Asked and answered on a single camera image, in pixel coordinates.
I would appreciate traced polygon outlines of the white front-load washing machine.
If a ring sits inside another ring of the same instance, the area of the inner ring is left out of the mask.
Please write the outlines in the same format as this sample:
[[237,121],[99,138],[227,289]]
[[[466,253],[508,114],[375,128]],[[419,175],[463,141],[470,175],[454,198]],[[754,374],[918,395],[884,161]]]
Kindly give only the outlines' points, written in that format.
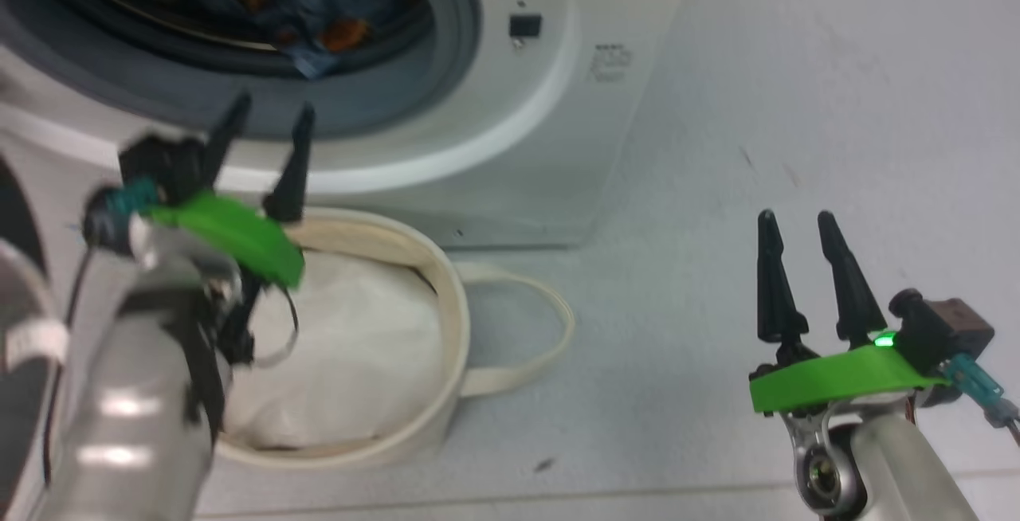
[[198,137],[248,92],[216,186],[258,199],[310,103],[310,206],[447,246],[579,241],[681,0],[427,1],[415,41],[306,79],[192,0],[0,0],[0,129],[115,170],[132,141]]

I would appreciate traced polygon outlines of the white garment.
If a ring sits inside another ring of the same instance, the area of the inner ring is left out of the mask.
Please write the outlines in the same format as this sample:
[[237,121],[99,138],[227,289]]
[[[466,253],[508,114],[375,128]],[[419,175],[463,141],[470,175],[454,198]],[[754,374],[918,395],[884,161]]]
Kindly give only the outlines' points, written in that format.
[[443,387],[436,292],[415,271],[305,253],[301,285],[260,296],[250,317],[258,360],[233,373],[223,429],[260,451],[374,440]]

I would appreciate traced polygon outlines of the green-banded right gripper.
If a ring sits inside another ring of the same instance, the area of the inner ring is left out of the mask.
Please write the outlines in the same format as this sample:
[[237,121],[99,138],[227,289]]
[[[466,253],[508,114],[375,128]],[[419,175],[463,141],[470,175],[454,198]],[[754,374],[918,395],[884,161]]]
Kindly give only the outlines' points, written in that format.
[[[809,326],[795,307],[783,266],[786,246],[775,213],[765,209],[757,225],[757,336],[765,343],[801,343]],[[833,213],[818,214],[818,231],[837,297],[838,338],[860,348],[796,362],[751,379],[753,410],[784,413],[865,395],[948,386],[944,377],[922,375],[908,364],[892,348],[895,333],[881,333],[873,342],[870,335],[888,329],[888,322]]]

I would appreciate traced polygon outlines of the black round glass washer door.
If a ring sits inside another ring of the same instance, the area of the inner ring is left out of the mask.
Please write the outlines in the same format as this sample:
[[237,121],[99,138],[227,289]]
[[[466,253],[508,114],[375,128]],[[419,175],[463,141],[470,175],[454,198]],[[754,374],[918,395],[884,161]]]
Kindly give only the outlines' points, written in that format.
[[0,521],[46,521],[69,330],[35,217],[0,155]]

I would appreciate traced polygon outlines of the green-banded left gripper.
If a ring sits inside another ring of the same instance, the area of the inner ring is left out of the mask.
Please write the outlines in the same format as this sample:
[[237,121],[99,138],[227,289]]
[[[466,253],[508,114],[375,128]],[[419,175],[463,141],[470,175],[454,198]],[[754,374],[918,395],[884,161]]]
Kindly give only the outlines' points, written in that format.
[[[240,93],[226,114],[207,133],[199,168],[201,186],[212,188],[218,180],[227,151],[244,131],[251,107],[251,94]],[[287,289],[300,286],[304,256],[280,224],[303,219],[314,128],[316,109],[305,103],[292,127],[292,153],[280,178],[263,198],[262,209],[269,218],[211,190],[202,190],[176,206],[153,206],[148,217],[156,224],[199,237],[266,282]]]

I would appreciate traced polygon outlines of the cream canvas laundry basket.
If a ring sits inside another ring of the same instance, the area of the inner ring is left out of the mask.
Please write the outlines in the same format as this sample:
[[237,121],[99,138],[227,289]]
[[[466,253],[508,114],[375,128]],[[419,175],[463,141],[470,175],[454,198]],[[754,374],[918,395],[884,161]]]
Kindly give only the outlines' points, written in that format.
[[[369,441],[260,451],[233,440],[222,426],[216,452],[234,463],[266,470],[353,469],[407,462],[435,453],[444,444],[459,401],[514,390],[536,380],[561,357],[575,335],[575,314],[553,288],[494,264],[453,262],[426,235],[392,219],[374,213],[310,209],[303,222],[288,227],[287,232],[304,253],[396,264],[415,271],[431,286],[443,335],[443,387],[404,426]],[[466,286],[477,283],[518,283],[533,290],[559,317],[559,337],[554,346],[517,365],[469,367],[473,329]]]

